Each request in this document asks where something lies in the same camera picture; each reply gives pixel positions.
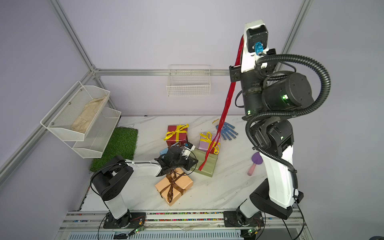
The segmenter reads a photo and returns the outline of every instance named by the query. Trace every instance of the red ribbon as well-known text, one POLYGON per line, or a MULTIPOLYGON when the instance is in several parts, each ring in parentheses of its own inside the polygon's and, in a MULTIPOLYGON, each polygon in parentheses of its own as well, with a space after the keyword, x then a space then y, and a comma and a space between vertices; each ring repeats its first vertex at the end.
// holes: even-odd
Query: red ribbon
MULTIPOLYGON (((235 63, 235 66, 238 66, 238 65, 241 64, 241 52, 243 51, 243 47, 244 47, 244 38, 243 38, 243 36, 242 36, 242 37, 241 37, 241 40, 240 40, 239 49, 238 49, 238 51, 237 51, 237 57, 236 57, 236 63, 235 63)), ((212 140, 212 143, 209 144, 207 153, 205 154, 205 161, 204 161, 203 164, 201 164, 201 166, 199 167, 199 170, 200 170, 200 171, 203 169, 205 163, 207 162, 207 158, 208 158, 208 156, 209 156, 209 152, 211 151, 211 149, 212 149, 213 147, 216 147, 216 145, 217 145, 217 143, 218 143, 218 140, 220 139, 221 129, 223 128, 223 125, 224 125, 224 122, 225 122, 225 118, 227 117, 227 114, 228 114, 229 106, 231 105, 231 100, 232 100, 232 97, 233 97, 233 92, 234 92, 234 90, 235 90, 235 86, 236 86, 236 82, 231 83, 231 85, 229 86, 229 90, 228 90, 228 94, 227 94, 227 99, 225 100, 225 106, 224 106, 223 113, 221 114, 221 118, 220 118, 220 122, 219 122, 219 125, 218 125, 218 128, 217 128, 216 136, 215 136, 215 138, 212 140)))

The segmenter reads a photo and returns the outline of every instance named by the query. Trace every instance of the white wire basket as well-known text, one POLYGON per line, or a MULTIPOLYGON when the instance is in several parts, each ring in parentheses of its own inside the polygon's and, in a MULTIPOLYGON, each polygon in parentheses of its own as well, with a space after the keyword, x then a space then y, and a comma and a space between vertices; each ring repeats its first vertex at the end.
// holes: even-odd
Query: white wire basket
POLYGON ((168 96, 206 96, 211 92, 210 65, 169 65, 168 96))
POLYGON ((120 111, 104 107, 85 140, 76 142, 72 149, 82 158, 101 158, 120 115, 120 111))
POLYGON ((79 85, 79 89, 55 116, 55 118, 53 118, 49 125, 44 125, 43 120, 40 122, 44 127, 46 127, 51 133, 53 133, 62 141, 84 141, 109 99, 110 91, 98 88, 96 86, 83 86, 80 82, 77 82, 75 85, 79 85), (106 98, 101 103, 101 107, 92 119, 85 133, 71 130, 72 124, 81 114, 85 105, 94 98, 102 97, 106 98))

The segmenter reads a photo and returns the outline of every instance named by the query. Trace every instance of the black mounting plate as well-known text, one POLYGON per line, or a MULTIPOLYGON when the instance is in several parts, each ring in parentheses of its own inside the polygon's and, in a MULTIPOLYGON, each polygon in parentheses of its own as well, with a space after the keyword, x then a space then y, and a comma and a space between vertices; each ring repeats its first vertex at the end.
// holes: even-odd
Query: black mounting plate
MULTIPOLYGON (((135 219, 135 218, 140 217, 137 220, 141 219, 141 221, 143 222, 143 225, 144 225, 145 224, 145 218, 147 217, 147 214, 145 212, 131 212, 131 217, 132 217, 131 219, 135 219)), ((139 221, 131 220, 126 228, 136 229, 137 227, 139 227, 139 223, 140 223, 139 221)), ((115 218, 112 216, 112 214, 110 212, 107 213, 107 217, 104 221, 103 228, 104 229, 119 228, 117 226, 115 218)))
MULTIPOLYGON (((243 227, 236 217, 236 211, 224 211, 224 226, 225 227, 243 227)), ((264 226, 262 212, 257 212, 252 216, 252 222, 247 227, 264 226)))
POLYGON ((236 66, 236 67, 229 66, 229 76, 232 83, 240 81, 240 75, 241 75, 241 66, 236 66))

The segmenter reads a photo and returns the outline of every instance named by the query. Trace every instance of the purple gift box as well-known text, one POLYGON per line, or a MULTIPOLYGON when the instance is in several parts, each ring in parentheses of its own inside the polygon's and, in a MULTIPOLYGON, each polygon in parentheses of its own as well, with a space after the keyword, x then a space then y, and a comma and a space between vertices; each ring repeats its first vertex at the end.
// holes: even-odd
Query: purple gift box
MULTIPOLYGON (((199 143, 199 149, 202 151, 207 152, 209 148, 209 144, 214 140, 216 137, 215 134, 211 134, 210 132, 207 133, 200 133, 200 143, 199 143)), ((217 142, 217 138, 215 139, 215 142, 212 145, 212 149, 209 153, 218 155, 219 149, 220 149, 220 139, 218 140, 218 144, 216 147, 213 147, 217 142)))

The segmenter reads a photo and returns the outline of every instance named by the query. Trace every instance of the blue dotted glove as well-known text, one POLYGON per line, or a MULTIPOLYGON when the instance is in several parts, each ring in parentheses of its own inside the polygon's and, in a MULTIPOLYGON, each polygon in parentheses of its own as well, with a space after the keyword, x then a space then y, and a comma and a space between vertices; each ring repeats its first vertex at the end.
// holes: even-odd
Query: blue dotted glove
POLYGON ((238 133, 234 129, 235 127, 233 125, 224 122, 223 128, 221 129, 221 136, 223 137, 223 139, 228 139, 229 141, 231 141, 232 138, 235 139, 238 133))

